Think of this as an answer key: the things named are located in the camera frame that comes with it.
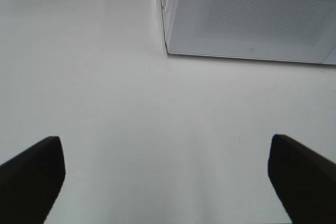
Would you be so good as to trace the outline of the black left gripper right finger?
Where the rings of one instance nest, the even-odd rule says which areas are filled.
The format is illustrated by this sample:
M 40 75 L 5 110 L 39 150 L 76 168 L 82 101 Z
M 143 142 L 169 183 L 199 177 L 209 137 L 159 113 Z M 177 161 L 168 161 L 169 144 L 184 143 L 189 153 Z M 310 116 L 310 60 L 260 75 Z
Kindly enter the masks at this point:
M 335 223 L 335 163 L 300 142 L 272 137 L 268 177 L 292 223 Z

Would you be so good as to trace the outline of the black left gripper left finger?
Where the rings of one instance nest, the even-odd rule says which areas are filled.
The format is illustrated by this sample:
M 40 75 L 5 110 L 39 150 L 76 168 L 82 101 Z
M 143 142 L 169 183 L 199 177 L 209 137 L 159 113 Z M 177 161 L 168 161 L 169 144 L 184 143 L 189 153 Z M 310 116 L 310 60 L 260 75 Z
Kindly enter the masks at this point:
M 65 176 L 58 136 L 49 136 L 3 163 L 1 223 L 44 223 Z

